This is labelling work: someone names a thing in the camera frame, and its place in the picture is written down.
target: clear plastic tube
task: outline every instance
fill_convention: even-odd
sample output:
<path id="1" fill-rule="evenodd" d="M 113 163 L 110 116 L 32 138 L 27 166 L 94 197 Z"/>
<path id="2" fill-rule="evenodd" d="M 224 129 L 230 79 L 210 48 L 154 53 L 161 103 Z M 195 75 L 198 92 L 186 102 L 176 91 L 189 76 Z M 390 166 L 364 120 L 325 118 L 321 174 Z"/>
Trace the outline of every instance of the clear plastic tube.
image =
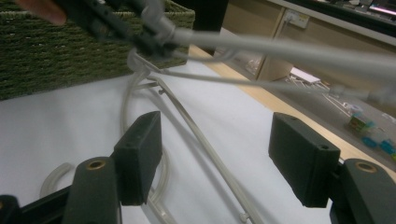
<path id="1" fill-rule="evenodd" d="M 367 79 L 396 82 L 395 58 L 384 54 L 343 50 L 315 46 L 295 41 L 274 40 L 253 35 L 230 36 L 224 38 L 219 33 L 193 32 L 176 29 L 173 43 L 197 45 L 206 48 L 224 47 L 235 50 L 248 50 L 282 58 L 294 63 L 315 64 L 351 72 L 352 76 Z"/>

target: desk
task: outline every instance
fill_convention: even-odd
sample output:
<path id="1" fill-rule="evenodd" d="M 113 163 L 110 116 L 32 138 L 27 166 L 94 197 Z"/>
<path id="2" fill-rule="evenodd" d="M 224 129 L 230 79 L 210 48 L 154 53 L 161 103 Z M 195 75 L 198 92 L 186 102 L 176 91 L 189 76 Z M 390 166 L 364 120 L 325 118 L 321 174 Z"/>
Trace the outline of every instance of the desk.
<path id="1" fill-rule="evenodd" d="M 191 48 L 191 54 L 203 52 Z M 188 63 L 173 69 L 240 77 L 222 64 Z M 110 155 L 120 138 L 121 96 L 129 78 L 0 102 L 0 194 L 16 195 L 21 205 L 28 204 L 37 200 L 45 177 L 62 162 L 77 165 Z M 205 132 L 265 223 L 330 223 L 330 206 L 302 207 L 268 157 L 272 111 L 303 119 L 341 148 L 348 148 L 347 143 L 262 89 L 163 79 Z M 171 161 L 163 203 L 177 222 L 240 223 L 240 205 L 169 100 L 154 90 L 143 90 L 134 95 L 130 106 L 131 123 L 143 113 L 162 111 L 163 145 Z M 343 150 L 344 158 L 355 155 L 364 157 L 358 150 Z M 67 175 L 59 187 L 70 185 L 72 178 Z M 151 220 L 140 207 L 123 207 L 122 213 L 124 223 Z"/>

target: cable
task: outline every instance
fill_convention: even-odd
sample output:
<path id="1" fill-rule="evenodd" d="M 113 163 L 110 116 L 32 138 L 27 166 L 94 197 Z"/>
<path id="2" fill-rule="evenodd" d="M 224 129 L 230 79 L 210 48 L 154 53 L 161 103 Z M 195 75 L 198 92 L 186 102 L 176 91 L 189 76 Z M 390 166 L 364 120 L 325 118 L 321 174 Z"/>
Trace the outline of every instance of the cable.
<path id="1" fill-rule="evenodd" d="M 294 63 L 313 63 L 317 66 L 342 69 L 351 72 L 352 76 L 391 83 L 396 81 L 394 74 L 394 71 L 396 71 L 395 58 L 383 54 L 314 46 L 253 35 L 225 38 L 217 33 L 192 32 L 186 29 L 176 29 L 172 42 L 181 45 L 193 44 L 205 48 L 223 47 L 249 50 Z"/>
<path id="2" fill-rule="evenodd" d="M 135 70 L 134 75 L 132 76 L 127 90 L 124 93 L 122 106 L 121 106 L 121 133 L 124 134 L 129 127 L 128 124 L 128 105 L 129 101 L 132 98 L 132 92 L 136 89 L 138 83 L 146 78 L 150 70 L 162 73 L 162 70 L 159 69 L 154 64 L 148 62 L 140 55 L 137 54 L 136 49 L 131 49 L 128 58 L 127 58 L 128 67 L 131 70 Z M 163 147 L 163 156 L 162 156 L 162 171 L 160 176 L 160 181 L 157 185 L 157 188 L 151 189 L 148 195 L 148 206 L 154 215 L 159 219 L 162 224 L 176 224 L 176 221 L 173 219 L 170 212 L 165 208 L 164 205 L 161 204 L 160 199 L 163 196 L 163 193 L 166 189 L 168 180 L 169 180 L 169 156 L 166 149 Z"/>
<path id="3" fill-rule="evenodd" d="M 201 63 L 221 63 L 231 60 L 238 51 L 235 49 L 227 49 L 222 55 L 216 57 L 191 57 L 188 54 L 175 51 L 173 53 L 174 57 L 182 58 L 186 60 L 201 62 Z"/>
<path id="4" fill-rule="evenodd" d="M 305 89 L 300 87 L 294 87 L 287 83 L 279 83 L 279 82 L 270 82 L 270 81 L 250 81 L 250 80 L 243 80 L 243 79 L 235 79 L 235 78 L 225 78 L 225 77 L 206 77 L 206 76 L 197 76 L 185 73 L 176 73 L 170 72 L 169 70 L 165 69 L 165 73 L 163 75 L 167 75 L 170 77 L 182 77 L 182 78 L 189 78 L 194 80 L 201 80 L 201 81 L 210 81 L 210 82 L 217 82 L 217 83 L 224 83 L 224 84 L 234 84 L 234 85 L 244 85 L 244 86 L 252 86 L 252 87 L 262 87 L 266 89 L 273 89 L 278 91 L 292 91 L 292 92 L 306 92 Z M 329 93 L 329 90 L 309 90 L 312 93 Z M 347 90 L 342 89 L 342 91 L 338 92 L 338 94 L 344 94 L 349 96 L 354 96 L 360 99 L 368 99 L 369 92 L 368 91 L 355 91 L 355 90 Z"/>
<path id="5" fill-rule="evenodd" d="M 204 147 L 206 153 L 215 164 L 216 168 L 218 169 L 219 173 L 227 183 L 230 190 L 233 192 L 233 195 L 235 196 L 236 200 L 241 204 L 245 212 L 248 214 L 250 221 L 254 224 L 263 223 L 254 205 L 248 200 L 244 191 L 242 191 L 242 189 L 234 179 L 232 173 L 227 169 L 227 167 L 222 162 L 219 155 L 216 153 L 216 150 L 210 145 L 209 141 L 207 141 L 205 135 L 199 129 L 199 127 L 191 118 L 191 116 L 186 111 L 186 109 L 183 107 L 181 102 L 176 98 L 176 96 L 172 93 L 172 91 L 166 86 L 166 84 L 159 77 L 148 77 L 148 79 L 157 81 L 157 83 L 163 88 L 164 93 L 171 100 L 171 102 L 173 103 L 179 114 L 186 121 L 187 125 L 194 133 L 195 137 Z"/>

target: human hand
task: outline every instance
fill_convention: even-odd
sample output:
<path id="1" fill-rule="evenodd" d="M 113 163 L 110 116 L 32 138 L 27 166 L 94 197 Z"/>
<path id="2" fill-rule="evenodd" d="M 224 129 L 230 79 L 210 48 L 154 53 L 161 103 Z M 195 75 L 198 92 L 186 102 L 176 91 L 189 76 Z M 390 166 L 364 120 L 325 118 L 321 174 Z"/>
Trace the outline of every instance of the human hand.
<path id="1" fill-rule="evenodd" d="M 55 25 L 63 25 L 66 22 L 66 14 L 52 0 L 15 0 L 15 2 L 23 9 Z"/>

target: woven basket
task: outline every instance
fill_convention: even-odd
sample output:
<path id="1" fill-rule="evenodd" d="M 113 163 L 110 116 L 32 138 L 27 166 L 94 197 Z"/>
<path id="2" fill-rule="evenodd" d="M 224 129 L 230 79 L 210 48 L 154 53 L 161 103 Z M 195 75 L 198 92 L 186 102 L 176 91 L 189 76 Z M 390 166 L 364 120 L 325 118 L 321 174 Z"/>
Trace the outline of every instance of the woven basket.
<path id="1" fill-rule="evenodd" d="M 130 73 L 131 46 L 98 42 L 73 22 L 54 26 L 23 12 L 13 0 L 0 0 L 0 100 L 50 91 Z M 141 20 L 118 12 L 136 34 Z M 165 15 L 178 27 L 191 28 L 194 11 L 165 1 Z M 187 52 L 187 47 L 180 51 Z M 184 64 L 172 59 L 161 68 Z"/>

